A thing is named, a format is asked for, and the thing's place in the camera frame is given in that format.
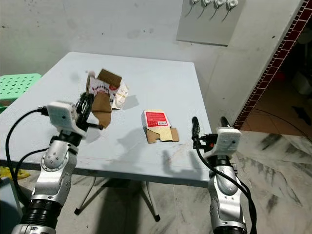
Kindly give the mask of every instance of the tile floor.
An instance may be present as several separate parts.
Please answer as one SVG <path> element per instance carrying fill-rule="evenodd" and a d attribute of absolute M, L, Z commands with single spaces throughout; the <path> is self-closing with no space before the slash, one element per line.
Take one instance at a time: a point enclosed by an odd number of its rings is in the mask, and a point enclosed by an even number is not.
<path fill-rule="evenodd" d="M 242 132 L 232 162 L 251 189 L 259 234 L 312 233 L 312 144 L 301 136 Z M 22 180 L 32 189 L 38 172 Z M 98 178 L 79 216 L 76 205 L 91 178 L 74 175 L 68 199 L 58 219 L 57 233 L 67 234 L 212 234 L 210 195 L 205 188 L 151 183 L 161 220 L 156 223 L 141 182 L 123 181 L 111 187 Z M 246 198 L 242 209 L 250 230 Z"/>
<path fill-rule="evenodd" d="M 308 104 L 307 96 L 299 94 L 287 81 L 272 81 L 255 108 L 285 119 L 312 137 L 312 126 L 298 118 L 292 106 L 303 107 L 312 118 L 312 106 Z M 300 131 L 288 123 L 255 109 L 241 130 L 302 136 Z"/>

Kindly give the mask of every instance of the red tile border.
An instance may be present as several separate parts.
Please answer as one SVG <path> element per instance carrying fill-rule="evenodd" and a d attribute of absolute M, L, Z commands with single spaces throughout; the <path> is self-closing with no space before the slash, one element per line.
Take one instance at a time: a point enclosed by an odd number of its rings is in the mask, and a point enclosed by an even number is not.
<path fill-rule="evenodd" d="M 262 94 L 268 87 L 270 81 L 273 79 L 275 73 L 280 68 L 284 59 L 287 57 L 288 52 L 291 50 L 295 44 L 298 36 L 301 34 L 301 31 L 305 27 L 307 21 L 312 15 L 312 0 L 305 0 L 302 3 L 301 8 L 297 12 L 297 15 L 294 17 L 293 22 L 291 23 L 287 33 L 282 39 L 279 47 L 277 48 L 275 54 L 272 56 L 270 62 L 268 63 L 266 69 L 264 70 L 259 82 L 252 91 L 252 94 L 249 96 L 246 101 L 242 111 L 238 115 L 234 127 L 240 129 L 250 114 L 251 110 L 255 107 Z"/>

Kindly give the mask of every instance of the cable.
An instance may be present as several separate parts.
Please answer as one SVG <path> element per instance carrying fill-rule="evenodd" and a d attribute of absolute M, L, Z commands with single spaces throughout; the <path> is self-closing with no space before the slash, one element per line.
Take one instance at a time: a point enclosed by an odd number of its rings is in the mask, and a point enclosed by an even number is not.
<path fill-rule="evenodd" d="M 251 219 L 251 222 L 252 222 L 252 227 L 251 227 L 251 231 L 250 231 L 250 234 L 256 234 L 257 233 L 257 229 L 256 229 L 256 223 L 257 223 L 257 213 L 256 213 L 256 209 L 255 209 L 255 205 L 254 205 L 254 202 L 253 202 L 253 199 L 252 199 L 252 196 L 251 196 L 251 192 L 249 190 L 249 188 L 247 187 L 246 184 L 244 184 L 240 179 L 238 179 L 242 185 L 245 187 L 243 188 L 239 183 L 237 183 L 237 181 L 235 181 L 234 179 L 230 178 L 228 175 L 222 173 L 221 171 L 215 169 L 214 167 L 212 167 L 210 165 L 209 162 L 207 162 L 201 155 L 200 153 L 200 150 L 199 150 L 199 147 L 198 147 L 198 144 L 199 144 L 199 139 L 196 140 L 196 151 L 197 151 L 197 154 L 200 158 L 200 160 L 213 172 L 215 172 L 216 174 L 226 178 L 228 181 L 230 181 L 231 183 L 233 183 L 236 187 L 238 187 L 242 193 L 246 196 L 246 198 L 248 199 L 248 206 L 249 206 L 249 214 L 250 214 L 250 219 Z"/>
<path fill-rule="evenodd" d="M 20 161 L 17 163 L 16 167 L 15 167 L 15 171 L 14 171 L 14 179 L 17 181 L 17 186 L 18 186 L 18 190 L 21 191 L 20 189 L 20 185 L 19 185 L 19 182 L 18 182 L 18 174 L 19 174 L 19 170 L 20 170 L 20 166 L 22 165 L 23 161 L 30 155 L 33 155 L 33 154 L 36 154 L 36 153 L 40 153 L 40 152 L 43 152 L 43 151 L 46 151 L 48 148 L 45 148 L 45 149 L 41 149 L 41 150 L 35 150 L 35 151 L 32 151 L 28 154 L 26 154 L 24 157 L 22 157 L 20 159 Z M 23 196 L 24 198 L 23 199 L 27 199 L 28 198 L 26 197 L 26 195 L 21 191 L 21 196 Z"/>
<path fill-rule="evenodd" d="M 22 121 L 22 119 L 24 119 L 26 116 L 32 114 L 32 113 L 35 113 L 35 112 L 40 112 L 41 114 L 47 116 L 48 115 L 48 112 L 47 112 L 47 109 L 46 107 L 40 107 L 36 110 L 32 110 L 32 111 L 29 111 L 27 112 L 26 114 L 24 114 L 22 117 L 20 117 L 14 124 L 13 126 L 11 127 L 9 133 L 8 133 L 8 136 L 6 137 L 6 140 L 5 140 L 5 154 L 6 154 L 6 159 L 7 159 L 7 163 L 8 163 L 8 167 L 9 167 L 9 170 L 10 170 L 10 173 L 11 173 L 11 176 L 12 176 L 12 180 L 13 180 L 13 183 L 14 183 L 14 186 L 17 190 L 17 193 L 18 193 L 18 196 L 19 196 L 19 200 L 24 204 L 24 206 L 27 206 L 29 204 L 29 200 L 28 198 L 25 197 L 25 195 L 22 193 L 20 187 L 18 186 L 18 181 L 17 181 L 17 178 L 14 177 L 14 170 L 13 170 L 13 166 L 12 166 L 12 161 L 11 161 L 11 158 L 10 158 L 10 151 L 9 151 L 9 141 L 10 141 L 10 137 L 12 135 L 12 132 L 13 130 L 15 129 L 15 127 L 17 126 L 17 124 L 19 122 Z"/>
<path fill-rule="evenodd" d="M 260 109 L 254 108 L 254 110 L 262 111 L 262 112 L 267 113 L 267 114 L 269 114 L 269 115 L 271 115 L 271 116 L 274 116 L 274 117 L 276 117 L 276 118 L 281 119 L 282 121 L 288 123 L 289 125 L 291 125 L 291 126 L 294 127 L 295 129 L 297 129 L 310 143 L 312 143 L 312 140 L 309 138 L 309 136 L 308 136 L 307 134 L 305 134 L 302 130 L 300 130 L 299 128 L 297 128 L 296 126 L 294 126 L 292 123 L 288 122 L 287 120 L 284 120 L 283 118 L 281 118 L 281 117 L 279 117 L 279 116 L 273 115 L 273 114 L 271 114 L 271 113 L 269 113 L 269 112 L 266 112 L 266 111 L 263 111 L 263 110 L 260 110 Z"/>

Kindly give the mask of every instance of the table leg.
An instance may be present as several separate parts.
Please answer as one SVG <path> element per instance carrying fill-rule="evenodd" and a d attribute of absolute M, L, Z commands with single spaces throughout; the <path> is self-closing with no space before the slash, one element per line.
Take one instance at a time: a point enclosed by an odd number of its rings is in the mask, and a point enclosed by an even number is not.
<path fill-rule="evenodd" d="M 160 216 L 159 216 L 159 214 L 158 214 L 158 210 L 157 210 L 157 207 L 156 207 L 156 203 L 155 203 L 155 200 L 154 200 L 152 191 L 150 190 L 149 182 L 146 181 L 145 183 L 146 183 L 147 193 L 148 193 L 148 196 L 150 197 L 150 201 L 151 201 L 151 204 L 152 204 L 152 208 L 153 208 L 153 212 L 154 212 L 153 215 L 154 215 L 155 221 L 158 222 L 158 221 L 160 221 Z"/>
<path fill-rule="evenodd" d="M 87 199 L 91 189 L 93 188 L 93 185 L 94 185 L 95 181 L 96 181 L 96 177 L 92 177 L 92 181 L 91 181 L 91 184 L 88 187 L 88 191 L 87 191 L 86 195 L 83 197 L 83 199 L 81 200 L 81 202 L 79 203 L 79 205 L 77 206 L 77 208 L 74 211 L 74 213 L 76 215 L 80 214 L 80 212 L 81 212 L 80 209 L 81 209 L 82 205 L 84 204 L 85 200 Z"/>

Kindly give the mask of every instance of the table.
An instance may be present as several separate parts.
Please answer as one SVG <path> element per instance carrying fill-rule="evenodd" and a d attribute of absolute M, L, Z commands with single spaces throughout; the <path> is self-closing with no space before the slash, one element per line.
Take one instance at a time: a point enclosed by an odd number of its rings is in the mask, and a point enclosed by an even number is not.
<path fill-rule="evenodd" d="M 209 169 L 192 149 L 192 117 L 198 117 L 201 134 L 211 133 L 211 129 L 191 62 L 68 53 L 0 114 L 1 164 L 6 163 L 6 135 L 20 116 L 55 100 L 76 103 L 85 91 L 88 71 L 98 74 L 102 68 L 122 76 L 129 95 L 123 110 L 112 112 L 107 129 L 88 130 L 79 145 L 74 173 L 207 187 Z M 144 109 L 164 110 L 177 128 L 180 142 L 148 144 Z M 30 151 L 46 148 L 56 134 L 48 117 L 28 116 L 11 136 L 13 163 Z M 39 155 L 30 156 L 23 168 L 39 169 L 39 161 Z"/>

